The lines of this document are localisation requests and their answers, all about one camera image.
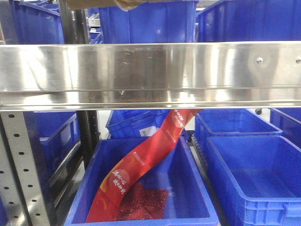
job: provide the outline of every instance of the shelf rack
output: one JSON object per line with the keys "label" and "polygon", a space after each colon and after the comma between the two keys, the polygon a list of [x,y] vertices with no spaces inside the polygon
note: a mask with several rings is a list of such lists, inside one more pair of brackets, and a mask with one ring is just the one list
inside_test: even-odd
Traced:
{"label": "shelf rack", "polygon": [[[62,193],[50,188],[72,155],[88,164],[98,136],[91,110],[301,106],[301,41],[81,45],[83,10],[72,20],[58,3],[74,45],[10,45],[13,17],[0,0],[0,192],[13,226],[58,224]],[[49,181],[31,111],[62,109],[77,110],[90,136]]]}

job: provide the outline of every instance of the metal shelf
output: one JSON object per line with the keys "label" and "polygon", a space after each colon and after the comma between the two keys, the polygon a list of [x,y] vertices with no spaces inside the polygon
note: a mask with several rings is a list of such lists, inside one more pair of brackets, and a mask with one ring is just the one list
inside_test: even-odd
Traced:
{"label": "metal shelf", "polygon": [[2,111],[301,105],[301,41],[2,45],[0,55]]}

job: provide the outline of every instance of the blue plastic bin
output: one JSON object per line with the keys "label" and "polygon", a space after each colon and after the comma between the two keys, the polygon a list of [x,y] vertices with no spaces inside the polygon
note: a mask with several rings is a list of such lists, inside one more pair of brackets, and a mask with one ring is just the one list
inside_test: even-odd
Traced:
{"label": "blue plastic bin", "polygon": [[6,211],[4,209],[3,203],[0,198],[0,226],[5,226],[8,223],[8,218],[6,216]]}
{"label": "blue plastic bin", "polygon": [[148,137],[160,128],[170,110],[114,110],[106,128],[111,138]]}
{"label": "blue plastic bin", "polygon": [[99,13],[99,9],[98,8],[88,8],[88,16],[91,17],[94,14]]}
{"label": "blue plastic bin", "polygon": [[44,158],[51,176],[80,139],[75,111],[35,112]]}
{"label": "blue plastic bin", "polygon": [[181,138],[176,148],[140,182],[146,188],[168,190],[163,219],[84,223],[100,183],[115,164],[145,140],[104,140],[84,175],[65,226],[216,226],[218,218],[203,184],[190,147]]}
{"label": "blue plastic bin", "polygon": [[101,44],[102,43],[102,33],[101,32],[91,32],[90,33],[90,44]]}
{"label": "blue plastic bin", "polygon": [[282,129],[285,138],[301,148],[301,108],[272,108],[270,122]]}
{"label": "blue plastic bin", "polygon": [[57,4],[12,1],[20,44],[64,44]]}
{"label": "blue plastic bin", "polygon": [[208,175],[231,226],[301,225],[301,150],[280,136],[208,139]]}
{"label": "blue plastic bin", "polygon": [[198,40],[301,40],[300,0],[221,0],[198,16]]}
{"label": "blue plastic bin", "polygon": [[282,134],[282,130],[247,109],[205,109],[196,115],[195,125],[195,137],[205,156],[209,137]]}
{"label": "blue plastic bin", "polygon": [[198,0],[99,8],[104,43],[194,42]]}

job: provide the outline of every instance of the blue crate wall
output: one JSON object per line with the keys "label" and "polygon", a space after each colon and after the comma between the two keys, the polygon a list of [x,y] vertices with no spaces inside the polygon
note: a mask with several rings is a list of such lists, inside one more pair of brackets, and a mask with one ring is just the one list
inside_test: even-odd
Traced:
{"label": "blue crate wall", "polygon": [[64,44],[57,4],[11,1],[20,44]]}
{"label": "blue crate wall", "polygon": [[300,0],[221,0],[198,16],[198,41],[301,40]]}

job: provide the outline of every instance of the screw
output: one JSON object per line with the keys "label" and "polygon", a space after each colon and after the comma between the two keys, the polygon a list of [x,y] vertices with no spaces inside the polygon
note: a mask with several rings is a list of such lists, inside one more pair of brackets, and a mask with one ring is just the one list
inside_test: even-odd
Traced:
{"label": "screw", "polygon": [[256,61],[258,64],[261,64],[263,62],[263,59],[261,57],[257,58],[257,61]]}

